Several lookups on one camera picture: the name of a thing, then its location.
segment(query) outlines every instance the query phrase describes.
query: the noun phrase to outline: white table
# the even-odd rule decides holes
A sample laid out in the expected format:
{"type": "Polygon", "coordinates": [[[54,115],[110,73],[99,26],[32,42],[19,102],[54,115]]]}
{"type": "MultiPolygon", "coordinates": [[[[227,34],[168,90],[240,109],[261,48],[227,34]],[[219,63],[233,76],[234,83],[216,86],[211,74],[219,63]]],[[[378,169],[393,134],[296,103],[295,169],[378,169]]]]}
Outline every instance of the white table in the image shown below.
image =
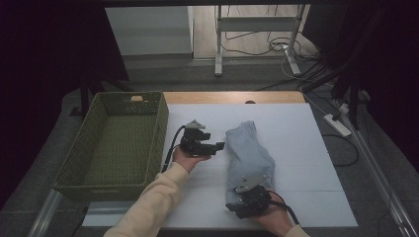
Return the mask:
{"type": "MultiPolygon", "coordinates": [[[[303,227],[358,226],[308,104],[169,105],[163,156],[175,131],[196,119],[211,133],[208,143],[254,120],[259,142],[276,161],[275,186],[303,227]]],[[[182,203],[163,227],[173,229],[259,229],[225,205],[229,151],[200,163],[184,187],[182,203]]],[[[112,226],[132,202],[92,202],[84,226],[112,226]]]]}

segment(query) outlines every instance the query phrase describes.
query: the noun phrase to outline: yellow sleeve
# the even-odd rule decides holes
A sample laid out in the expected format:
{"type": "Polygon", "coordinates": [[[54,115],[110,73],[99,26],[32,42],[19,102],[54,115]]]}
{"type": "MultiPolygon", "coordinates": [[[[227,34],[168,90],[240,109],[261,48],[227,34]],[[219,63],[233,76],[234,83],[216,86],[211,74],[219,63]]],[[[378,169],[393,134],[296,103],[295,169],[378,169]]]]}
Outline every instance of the yellow sleeve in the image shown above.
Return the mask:
{"type": "Polygon", "coordinates": [[[118,224],[105,233],[109,236],[156,236],[167,214],[179,204],[180,188],[187,181],[188,172],[176,162],[142,192],[139,199],[118,224]]]}
{"type": "Polygon", "coordinates": [[[309,237],[302,229],[301,226],[295,225],[285,237],[309,237]]]}

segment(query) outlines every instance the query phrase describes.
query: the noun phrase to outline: folded cloth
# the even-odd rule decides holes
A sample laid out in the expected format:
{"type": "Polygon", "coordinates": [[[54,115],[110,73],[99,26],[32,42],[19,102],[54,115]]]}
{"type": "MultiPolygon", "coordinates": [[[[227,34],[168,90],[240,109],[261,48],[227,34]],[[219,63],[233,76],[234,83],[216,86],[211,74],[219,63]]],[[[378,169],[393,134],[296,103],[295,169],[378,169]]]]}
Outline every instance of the folded cloth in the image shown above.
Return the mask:
{"type": "Polygon", "coordinates": [[[275,161],[268,150],[261,146],[256,136],[254,121],[244,121],[226,133],[226,147],[231,153],[228,168],[226,204],[240,205],[241,197],[235,189],[243,177],[266,176],[260,184],[266,189],[274,186],[275,161]]]}

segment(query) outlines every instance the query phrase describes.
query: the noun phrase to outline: gray floor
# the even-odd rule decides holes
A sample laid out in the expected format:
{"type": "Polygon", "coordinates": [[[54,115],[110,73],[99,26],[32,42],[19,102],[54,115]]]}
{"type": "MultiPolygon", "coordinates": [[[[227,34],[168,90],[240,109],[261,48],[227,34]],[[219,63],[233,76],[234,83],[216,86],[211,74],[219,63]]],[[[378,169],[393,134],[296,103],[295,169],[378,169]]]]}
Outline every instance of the gray floor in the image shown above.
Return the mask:
{"type": "MultiPolygon", "coordinates": [[[[136,61],[133,58],[127,60],[126,67],[131,80],[127,84],[137,91],[254,91],[277,82],[290,80],[282,73],[281,61],[276,59],[225,61],[222,77],[213,76],[212,61],[166,58],[149,62],[149,65],[153,66],[147,66],[143,61],[136,61]]],[[[309,65],[302,64],[301,70],[309,65]]],[[[299,81],[290,81],[288,84],[272,87],[269,90],[294,90],[297,84],[299,81]]],[[[110,91],[116,90],[109,85],[106,87],[110,91]]],[[[330,90],[330,86],[322,86],[315,92],[329,100],[330,90]]],[[[324,100],[312,94],[308,97],[324,112],[334,112],[334,109],[324,100]]],[[[63,99],[61,115],[48,141],[25,179],[0,212],[1,236],[26,236],[28,234],[80,127],[81,118],[70,116],[73,107],[79,106],[78,91],[68,94],[63,99]]],[[[336,133],[322,119],[323,114],[318,109],[312,107],[312,110],[322,133],[336,133]]],[[[359,123],[361,131],[368,138],[371,149],[388,176],[389,182],[401,198],[415,225],[419,226],[418,173],[366,112],[365,106],[359,107],[359,123]]],[[[354,157],[354,150],[347,143],[329,137],[324,140],[334,162],[354,157]]],[[[363,157],[356,165],[337,168],[336,171],[360,226],[345,229],[309,228],[306,231],[312,236],[401,236],[364,164],[363,157]]],[[[49,225],[46,236],[71,236],[82,219],[86,205],[87,203],[77,203],[64,198],[49,225]]],[[[81,227],[76,231],[75,236],[102,236],[104,232],[104,229],[81,227]]],[[[162,231],[159,234],[159,236],[214,235],[270,236],[265,232],[162,231]]]]}
{"type": "MultiPolygon", "coordinates": [[[[237,6],[231,5],[228,11],[228,6],[222,6],[222,17],[295,17],[297,5],[252,5],[252,6],[237,6]]],[[[299,30],[302,31],[305,17],[309,11],[309,5],[305,7],[302,16],[302,22],[299,30]]],[[[194,58],[214,58],[216,45],[216,31],[214,6],[195,6],[194,7],[194,58]]],[[[241,50],[248,53],[262,53],[263,56],[279,56],[275,51],[268,51],[268,40],[275,38],[289,38],[289,32],[260,32],[257,34],[248,35],[233,39],[234,37],[247,34],[244,32],[229,32],[222,33],[221,43],[226,49],[241,50]]],[[[313,54],[317,51],[315,46],[303,37],[301,34],[297,35],[296,40],[304,45],[301,49],[302,54],[313,54]]],[[[287,39],[277,39],[275,42],[288,42],[287,39]]],[[[246,55],[237,51],[224,50],[223,57],[255,57],[246,55]]]]}

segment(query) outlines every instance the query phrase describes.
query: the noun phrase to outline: human hand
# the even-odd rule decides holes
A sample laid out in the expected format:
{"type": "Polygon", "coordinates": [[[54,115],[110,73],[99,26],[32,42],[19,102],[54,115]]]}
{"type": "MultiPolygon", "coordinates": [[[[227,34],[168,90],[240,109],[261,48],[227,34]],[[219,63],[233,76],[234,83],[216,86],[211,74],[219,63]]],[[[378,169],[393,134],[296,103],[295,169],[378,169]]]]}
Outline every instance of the human hand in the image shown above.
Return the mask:
{"type": "MultiPolygon", "coordinates": [[[[269,194],[272,200],[284,203],[280,197],[272,193],[269,194]]],[[[269,205],[262,215],[250,217],[249,219],[260,223],[269,232],[277,236],[285,236],[293,228],[287,210],[275,205],[269,205]]]]}
{"type": "Polygon", "coordinates": [[[181,165],[188,173],[201,162],[210,159],[211,156],[193,156],[183,151],[180,147],[176,147],[173,152],[173,161],[181,165]]]}

